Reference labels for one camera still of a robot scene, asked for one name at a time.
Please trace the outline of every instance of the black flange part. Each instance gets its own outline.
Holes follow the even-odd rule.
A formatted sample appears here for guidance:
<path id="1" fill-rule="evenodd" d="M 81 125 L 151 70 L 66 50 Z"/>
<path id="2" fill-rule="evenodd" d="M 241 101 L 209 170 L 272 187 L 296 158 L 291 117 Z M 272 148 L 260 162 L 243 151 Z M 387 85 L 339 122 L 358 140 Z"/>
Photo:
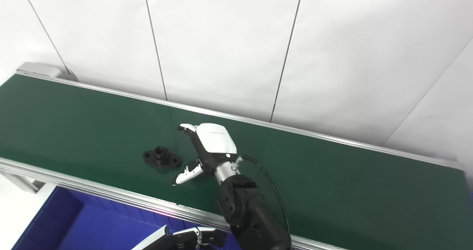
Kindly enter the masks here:
<path id="1" fill-rule="evenodd" d="M 143 153 L 146 164 L 156 169 L 177 168 L 182 165 L 182 158 L 173 154 L 164 146 Z"/>

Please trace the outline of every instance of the blue container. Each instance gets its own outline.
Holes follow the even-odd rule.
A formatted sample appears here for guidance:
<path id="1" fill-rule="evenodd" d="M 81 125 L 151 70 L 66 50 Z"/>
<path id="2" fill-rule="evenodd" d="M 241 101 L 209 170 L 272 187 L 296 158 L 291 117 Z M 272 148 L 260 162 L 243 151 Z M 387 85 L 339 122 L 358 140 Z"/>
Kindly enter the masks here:
<path id="1" fill-rule="evenodd" d="M 167 225 L 191 223 L 97 196 L 56 187 L 12 250 L 129 250 Z M 220 250 L 240 250 L 233 235 Z"/>

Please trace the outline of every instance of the robotic hand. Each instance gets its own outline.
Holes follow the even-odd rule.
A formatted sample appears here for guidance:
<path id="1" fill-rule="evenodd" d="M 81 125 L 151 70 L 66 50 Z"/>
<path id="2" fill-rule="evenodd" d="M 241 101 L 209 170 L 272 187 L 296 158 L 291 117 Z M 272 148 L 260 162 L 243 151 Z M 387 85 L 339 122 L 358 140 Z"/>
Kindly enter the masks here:
<path id="1" fill-rule="evenodd" d="M 237 156 L 237 147 L 225 127 L 182 124 L 178 130 L 191 137 L 199 158 L 172 184 L 182 184 L 204 172 L 215 176 L 220 185 L 218 207 L 242 250 L 290 250 L 289 233 L 271 214 L 255 182 L 238 170 L 243 159 Z"/>
<path id="2" fill-rule="evenodd" d="M 221 230 L 205 227 L 190 228 L 169 234 L 164 225 L 150 234 L 132 250 L 215 250 L 211 245 L 223 247 L 227 234 Z"/>

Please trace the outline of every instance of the wall seam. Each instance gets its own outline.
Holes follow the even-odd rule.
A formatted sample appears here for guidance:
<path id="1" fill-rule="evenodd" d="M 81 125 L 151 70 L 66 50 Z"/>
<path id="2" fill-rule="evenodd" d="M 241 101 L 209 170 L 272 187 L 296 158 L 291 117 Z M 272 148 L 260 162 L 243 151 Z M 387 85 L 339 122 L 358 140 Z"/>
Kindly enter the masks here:
<path id="1" fill-rule="evenodd" d="M 164 90 L 164 97 L 167 100 L 167 92 L 166 92 L 166 85 L 164 84 L 164 76 L 163 76 L 163 70 L 161 69 L 161 60 L 159 59 L 159 53 L 157 51 L 157 44 L 156 44 L 156 36 L 154 34 L 154 27 L 153 27 L 153 21 L 151 19 L 151 12 L 149 11 L 149 4 L 148 1 L 145 0 L 146 2 L 146 9 L 148 12 L 148 17 L 149 17 L 149 25 L 151 26 L 151 33 L 153 35 L 153 42 L 154 42 L 154 49 L 156 51 L 156 57 L 157 57 L 157 64 L 159 66 L 159 73 L 161 74 L 161 81 L 163 83 L 163 90 Z"/>
<path id="2" fill-rule="evenodd" d="M 41 24 L 41 26 L 42 26 L 44 32 L 45 32 L 46 35 L 48 36 L 49 42 L 51 42 L 52 47 L 54 48 L 54 50 L 55 50 L 56 53 L 58 54 L 59 59 L 61 60 L 62 64 L 64 65 L 64 68 L 66 68 L 67 73 L 68 73 L 69 75 L 71 75 L 71 72 L 69 71 L 69 68 L 67 68 L 66 63 L 64 62 L 64 60 L 62 59 L 61 55 L 59 54 L 59 51 L 58 51 L 58 49 L 56 48 L 56 45 L 54 44 L 54 42 L 52 41 L 51 36 L 49 36 L 49 33 L 48 33 L 48 31 L 46 30 L 46 27 L 44 26 L 43 22 L 42 22 L 41 19 L 39 18 L 39 15 L 38 15 L 36 9 L 34 9 L 34 6 L 33 6 L 33 4 L 31 3 L 31 0 L 27 0 L 27 1 L 28 1 L 28 3 L 30 4 L 31 9 L 33 9 L 34 14 L 35 14 L 36 17 L 38 18 L 38 21 L 39 21 L 39 23 Z"/>
<path id="3" fill-rule="evenodd" d="M 269 119 L 269 122 L 272 122 L 272 117 L 274 115 L 274 110 L 276 109 L 276 102 L 278 100 L 279 89 L 281 87 L 281 82 L 282 82 L 282 74 L 284 73 L 284 68 L 286 67 L 287 54 L 289 53 L 289 46 L 291 45 L 292 34 L 294 33 L 294 26 L 296 25 L 296 19 L 297 19 L 297 13 L 299 12 L 300 1 L 301 0 L 297 1 L 296 14 L 294 15 L 294 21 L 292 23 L 291 33 L 289 35 L 289 42 L 287 43 L 286 55 L 284 56 L 284 62 L 282 63 L 281 75 L 279 77 L 278 88 L 276 90 L 276 96 L 274 98 L 274 104 L 272 105 L 272 112 L 271 112 L 271 117 Z"/>
<path id="4" fill-rule="evenodd" d="M 471 37 L 471 39 L 468 41 L 468 43 L 466 43 L 466 45 L 462 48 L 462 50 L 458 53 L 458 55 L 456 55 L 456 57 L 451 61 L 451 63 L 446 67 L 446 69 L 444 70 L 444 72 L 437 78 L 437 80 L 435 80 L 435 82 L 431 85 L 431 87 L 429 88 L 429 90 L 427 90 L 427 92 L 424 93 L 424 95 L 420 98 L 420 100 L 416 103 L 416 105 L 414 107 L 412 107 L 412 109 L 410 110 L 409 113 L 407 113 L 407 115 L 404 117 L 404 119 L 402 119 L 402 121 L 399 123 L 399 125 L 396 127 L 396 129 L 394 131 L 392 131 L 391 135 L 389 135 L 389 137 L 386 139 L 386 141 L 384 141 L 383 144 L 381 144 L 381 146 L 385 146 L 385 144 L 389 141 L 389 139 L 392 137 L 392 135 L 399 129 L 399 127 L 404 123 L 404 121 L 407 119 L 407 117 L 409 117 L 409 115 L 411 115 L 411 113 L 415 110 L 415 108 L 419 105 L 419 103 L 424 100 L 424 97 L 426 97 L 426 95 L 432 90 L 432 88 L 437 84 L 437 82 L 442 78 L 442 76 L 444 76 L 444 74 L 446 73 L 446 71 L 448 71 L 448 69 L 452 66 L 452 64 L 456 61 L 456 59 L 462 54 L 462 52 L 466 49 L 466 47 L 473 41 L 473 36 Z"/>

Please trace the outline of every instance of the aluminum frame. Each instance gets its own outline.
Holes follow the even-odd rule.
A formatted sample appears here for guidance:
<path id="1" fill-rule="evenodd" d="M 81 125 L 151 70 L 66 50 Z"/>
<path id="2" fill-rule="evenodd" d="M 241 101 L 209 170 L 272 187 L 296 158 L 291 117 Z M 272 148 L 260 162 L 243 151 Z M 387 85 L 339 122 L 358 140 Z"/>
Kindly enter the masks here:
<path id="1" fill-rule="evenodd" d="M 192 112 L 197 112 L 200 114 L 222 117 L 222 118 L 226 118 L 230 120 L 246 122 L 253 125 L 260 125 L 263 127 L 269 127 L 272 129 L 292 132 L 295 134 L 301 134 L 301 135 L 314 137 L 318 139 L 324 139 L 330 142 L 345 144 L 345 145 L 353 146 L 353 147 L 359 147 L 362 149 L 368 149 L 371 151 L 382 152 L 386 154 L 405 157 L 405 158 L 414 159 L 417 161 L 428 162 L 428 163 L 436 164 L 439 166 L 445 166 L 445 167 L 450 167 L 450 168 L 460 169 L 460 170 L 465 171 L 465 167 L 463 166 L 463 164 L 459 162 L 445 161 L 442 159 L 433 159 L 433 158 L 424 157 L 424 156 L 420 156 L 416 154 L 410 154 L 407 152 L 387 149 L 380 146 L 375 146 L 375 145 L 365 144 L 365 143 L 356 142 L 356 141 L 352 141 L 348 139 L 342 139 L 342 138 L 338 138 L 334 136 L 319 134 L 317 132 L 309 132 L 306 130 L 292 128 L 292 127 L 288 127 L 284 125 L 272 124 L 270 122 L 259 121 L 259 120 L 240 117 L 236 115 L 225 114 L 225 113 L 217 112 L 213 110 L 193 107 L 189 105 L 183 105 L 183 104 L 160 100 L 160 99 L 152 98 L 152 97 L 145 97 L 143 95 L 135 95 L 131 93 L 121 92 L 121 91 L 108 89 L 108 88 L 97 87 L 95 85 L 79 83 L 79 82 L 65 80 L 61 78 L 54 78 L 47 75 L 40 75 L 33 72 L 28 72 L 28 71 L 19 70 L 17 71 L 17 74 L 32 77 L 32 78 L 39 78 L 42 80 L 52 81 L 56 83 L 72 85 L 79 88 L 86 88 L 90 90 L 105 92 L 105 93 L 109 93 L 113 95 L 121 95 L 123 97 L 130 97 L 130 98 L 134 98 L 138 100 L 147 101 L 150 103 L 156 103 L 156 104 L 166 105 L 169 107 L 175 107 L 175 108 L 184 109 L 184 110 L 188 110 Z M 170 217 L 195 222 L 200 225 L 212 226 L 214 228 L 219 228 L 227 232 L 230 231 L 229 226 L 226 223 L 225 219 L 220 215 L 208 213 L 208 212 L 197 210 L 197 209 L 190 208 L 187 206 L 178 205 L 176 203 L 153 198 L 150 196 L 144 196 L 142 194 L 138 194 L 138 193 L 127 191 L 120 188 L 115 188 L 113 186 L 96 183 L 96 182 L 89 181 L 86 179 L 81 179 L 75 176 L 66 175 L 63 173 L 56 172 L 56 171 L 43 169 L 40 167 L 24 164 L 17 161 L 12 161 L 10 159 L 5 159 L 1 157 L 0 157 L 0 170 L 6 171 L 12 174 L 30 176 L 40 181 L 57 184 L 58 186 L 85 192 L 88 194 L 103 197 L 103 198 L 117 201 L 120 203 L 125 203 L 130 206 L 135 206 L 138 208 L 153 211 L 153 212 L 167 215 Z M 309 239 L 302 238 L 295 235 L 291 235 L 291 237 L 292 237 L 294 248 L 297 250 L 345 250 L 343 248 L 317 242 L 314 240 L 309 240 Z"/>

